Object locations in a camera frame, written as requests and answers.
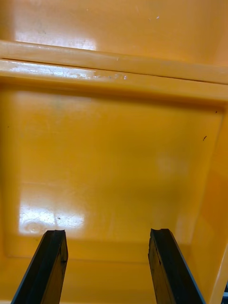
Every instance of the yellow plastic surface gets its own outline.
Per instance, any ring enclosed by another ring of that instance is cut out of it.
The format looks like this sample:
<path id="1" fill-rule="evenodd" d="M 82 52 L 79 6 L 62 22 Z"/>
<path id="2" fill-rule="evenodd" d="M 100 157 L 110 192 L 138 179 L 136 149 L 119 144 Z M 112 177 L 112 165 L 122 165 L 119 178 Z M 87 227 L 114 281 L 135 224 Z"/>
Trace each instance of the yellow plastic surface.
<path id="1" fill-rule="evenodd" d="M 155 304 L 150 228 L 174 233 L 220 303 L 227 13 L 225 0 L 2 1 L 0 303 L 43 233 L 65 229 L 62 303 Z"/>

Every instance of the yellow plastic bin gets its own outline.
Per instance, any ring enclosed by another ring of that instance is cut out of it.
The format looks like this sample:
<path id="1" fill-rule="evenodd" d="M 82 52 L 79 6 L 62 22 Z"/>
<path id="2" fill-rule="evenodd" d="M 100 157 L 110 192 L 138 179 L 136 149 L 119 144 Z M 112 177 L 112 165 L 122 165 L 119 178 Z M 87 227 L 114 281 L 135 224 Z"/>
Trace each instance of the yellow plastic bin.
<path id="1" fill-rule="evenodd" d="M 0 300 L 65 229 L 62 303 L 156 303 L 169 228 L 208 304 L 228 279 L 228 2 L 2 0 Z"/>

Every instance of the yellow container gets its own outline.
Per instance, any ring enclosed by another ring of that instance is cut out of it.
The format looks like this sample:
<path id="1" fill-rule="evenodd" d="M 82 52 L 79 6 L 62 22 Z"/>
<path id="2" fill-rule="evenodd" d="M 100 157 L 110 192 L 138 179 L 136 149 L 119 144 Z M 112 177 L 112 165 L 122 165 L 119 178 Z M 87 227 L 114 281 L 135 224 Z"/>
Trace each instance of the yellow container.
<path id="1" fill-rule="evenodd" d="M 156 303 L 150 229 L 228 279 L 228 2 L 3 0 L 0 300 L 65 229 L 63 303 Z"/>

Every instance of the bin floor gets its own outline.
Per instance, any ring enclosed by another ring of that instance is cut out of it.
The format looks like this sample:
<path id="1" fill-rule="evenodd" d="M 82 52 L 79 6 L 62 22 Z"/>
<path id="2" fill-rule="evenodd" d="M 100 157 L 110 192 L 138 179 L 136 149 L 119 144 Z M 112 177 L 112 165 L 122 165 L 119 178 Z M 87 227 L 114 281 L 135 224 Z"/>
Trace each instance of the bin floor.
<path id="1" fill-rule="evenodd" d="M 3 299 L 42 234 L 65 229 L 63 302 L 153 303 L 150 229 L 188 261 L 223 113 L 4 87 L 0 115 Z"/>

